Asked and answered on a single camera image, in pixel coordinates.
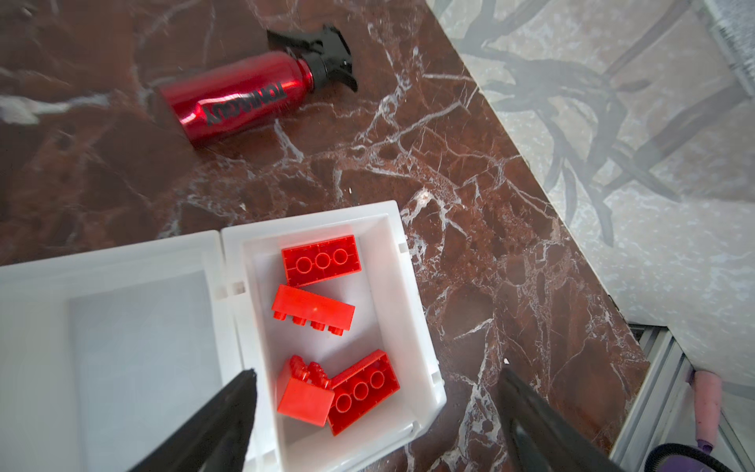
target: brown marble surface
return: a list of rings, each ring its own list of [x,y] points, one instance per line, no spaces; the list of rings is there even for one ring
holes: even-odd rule
[[[647,362],[423,2],[39,0],[0,10],[0,263],[395,199],[448,404],[370,470],[506,461],[507,360],[608,451]],[[195,151],[160,84],[341,29],[359,93]]]

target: red spray bottle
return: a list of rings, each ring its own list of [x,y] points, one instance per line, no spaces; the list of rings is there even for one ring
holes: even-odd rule
[[[351,51],[335,27],[325,25],[317,33],[268,31],[267,38],[286,47],[288,54],[249,57],[162,88],[194,146],[293,112],[307,94],[330,81],[357,91]]]

